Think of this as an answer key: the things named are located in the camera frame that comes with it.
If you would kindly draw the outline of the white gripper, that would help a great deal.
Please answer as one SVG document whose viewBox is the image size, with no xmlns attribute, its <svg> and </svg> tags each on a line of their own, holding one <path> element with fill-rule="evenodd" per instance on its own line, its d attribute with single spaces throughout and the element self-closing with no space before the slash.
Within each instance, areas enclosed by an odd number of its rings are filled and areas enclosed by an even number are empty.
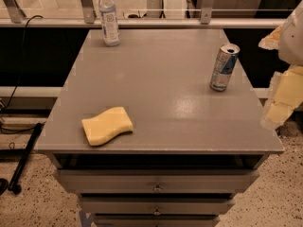
<svg viewBox="0 0 303 227">
<path fill-rule="evenodd" d="M 284 73 L 274 72 L 270 81 L 269 96 L 260 124 L 266 129 L 275 130 L 303 103 L 303 1 L 283 26 L 278 26 L 262 38 L 258 46 L 278 50 L 282 61 L 295 64 Z"/>
</svg>

